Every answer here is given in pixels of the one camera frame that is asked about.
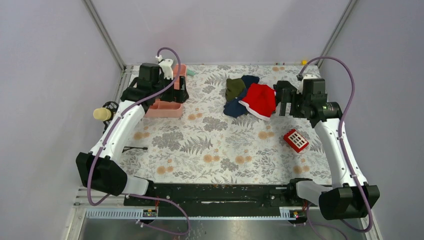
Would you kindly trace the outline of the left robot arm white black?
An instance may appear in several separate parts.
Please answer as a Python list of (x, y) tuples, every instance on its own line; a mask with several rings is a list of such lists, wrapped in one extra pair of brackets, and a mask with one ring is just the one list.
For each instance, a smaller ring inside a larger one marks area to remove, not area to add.
[(144, 206), (154, 202), (155, 192), (148, 187), (149, 181), (128, 175), (119, 162), (131, 133), (150, 110), (160, 117), (175, 116), (175, 111), (189, 98), (186, 77), (187, 67), (172, 59), (143, 63), (117, 106), (95, 110), (96, 114), (106, 114), (101, 121), (107, 127), (88, 153), (80, 152), (76, 157), (81, 182), (89, 192), (136, 195)]

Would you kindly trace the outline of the red underwear white trim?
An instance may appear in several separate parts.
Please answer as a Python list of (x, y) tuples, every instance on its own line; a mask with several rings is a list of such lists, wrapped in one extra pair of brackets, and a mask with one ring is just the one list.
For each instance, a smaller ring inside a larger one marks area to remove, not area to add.
[(266, 84), (252, 83), (247, 94), (238, 102), (255, 117), (269, 121), (276, 110), (276, 91)]

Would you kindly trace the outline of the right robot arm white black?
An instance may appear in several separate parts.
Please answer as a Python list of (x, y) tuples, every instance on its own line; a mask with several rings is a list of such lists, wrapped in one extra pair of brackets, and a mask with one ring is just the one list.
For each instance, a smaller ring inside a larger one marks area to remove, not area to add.
[(329, 102), (324, 79), (301, 80), (296, 88), (280, 80), (273, 86), (280, 116), (290, 104), (290, 116), (307, 119), (318, 135), (330, 167), (331, 187), (308, 178), (294, 178), (287, 186), (287, 201), (293, 206), (305, 200), (319, 207), (326, 220), (372, 217), (380, 197), (377, 185), (370, 185), (356, 163), (347, 139), (343, 113), (337, 102)]

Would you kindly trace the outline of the pink divided organizer tray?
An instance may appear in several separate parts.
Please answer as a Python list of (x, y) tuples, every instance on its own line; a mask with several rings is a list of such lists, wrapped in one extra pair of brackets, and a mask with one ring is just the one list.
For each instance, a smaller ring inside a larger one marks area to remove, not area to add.
[[(187, 90), (186, 88), (186, 77), (187, 77), (187, 66), (185, 64), (181, 65), (179, 79), (174, 83), (173, 95), (175, 99), (182, 100), (183, 92), (182, 90)], [(184, 103), (172, 101), (164, 101), (156, 99), (154, 104), (148, 109), (145, 118), (179, 118), (183, 114)]]

